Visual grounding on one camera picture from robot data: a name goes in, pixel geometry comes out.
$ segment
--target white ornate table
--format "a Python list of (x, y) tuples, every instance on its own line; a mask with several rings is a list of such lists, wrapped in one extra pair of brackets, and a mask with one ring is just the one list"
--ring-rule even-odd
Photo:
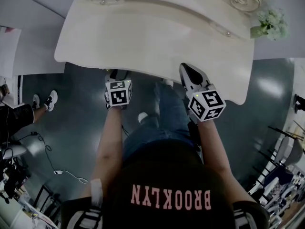
[(74, 0), (55, 59), (176, 82), (180, 63), (191, 63), (243, 104), (253, 53), (248, 17), (224, 0)]

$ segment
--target shoe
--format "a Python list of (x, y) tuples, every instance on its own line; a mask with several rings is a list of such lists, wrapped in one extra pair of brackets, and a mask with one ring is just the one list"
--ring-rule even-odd
[(295, 114), (296, 114), (296, 113), (298, 112), (298, 110), (299, 110), (299, 108), (298, 108), (298, 107), (299, 107), (299, 105), (298, 105), (298, 104), (296, 104), (296, 105), (295, 105)]
[(163, 83), (173, 87), (173, 81), (171, 81), (171, 80), (163, 79)]
[(141, 121), (142, 121), (144, 118), (146, 118), (147, 116), (148, 116), (148, 114), (145, 113), (145, 112), (139, 113), (139, 116), (138, 116), (138, 121), (139, 121), (139, 123), (141, 124)]
[(39, 109), (40, 108), (40, 99), (39, 99), (37, 94), (35, 94), (33, 96), (33, 105), (32, 105), (32, 108), (33, 109)]
[(109, 102), (109, 95), (108, 95), (107, 89), (105, 91), (104, 97), (105, 97), (105, 101), (106, 101), (106, 109), (109, 110), (111, 108), (111, 106), (110, 106), (110, 102)]
[(295, 104), (296, 104), (297, 97), (298, 97), (298, 95), (297, 95), (297, 94), (295, 94), (295, 96), (294, 96), (294, 104), (293, 104), (293, 105), (295, 105)]
[(44, 105), (47, 107), (47, 111), (51, 112), (54, 108), (54, 105), (57, 103), (58, 95), (55, 90), (53, 90), (48, 97), (48, 99), (44, 102)]

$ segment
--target white sneaker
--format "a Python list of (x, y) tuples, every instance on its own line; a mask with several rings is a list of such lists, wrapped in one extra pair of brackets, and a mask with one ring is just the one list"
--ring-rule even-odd
[(147, 116), (148, 116), (148, 114), (145, 113), (145, 112), (139, 113), (139, 116), (138, 116), (138, 121), (139, 121), (139, 123), (141, 124), (141, 121), (142, 121), (144, 118), (146, 118)]
[(163, 83), (173, 87), (173, 81), (171, 81), (171, 80), (163, 79)]
[(47, 111), (51, 112), (54, 108), (54, 105), (57, 103), (58, 95), (55, 90), (53, 90), (48, 97), (48, 99), (44, 102), (44, 105), (47, 107)]
[(38, 97), (37, 94), (35, 94), (33, 96), (33, 105), (32, 105), (33, 109), (39, 109), (40, 108), (40, 98)]

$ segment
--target black pants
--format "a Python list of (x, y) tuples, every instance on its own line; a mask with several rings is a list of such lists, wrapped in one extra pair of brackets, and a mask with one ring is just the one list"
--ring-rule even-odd
[(297, 106), (298, 109), (305, 111), (305, 99), (297, 96), (296, 101), (299, 102), (300, 104)]
[(34, 112), (29, 104), (11, 109), (0, 107), (0, 145), (21, 128), (34, 123)]

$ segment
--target black and white cube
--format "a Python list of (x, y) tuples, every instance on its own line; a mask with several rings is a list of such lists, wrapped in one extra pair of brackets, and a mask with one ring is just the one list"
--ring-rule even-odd
[(200, 121), (207, 121), (218, 118), (226, 104), (216, 90), (208, 90), (193, 93), (188, 107)]
[(129, 104), (132, 96), (132, 81), (106, 82), (110, 106)]

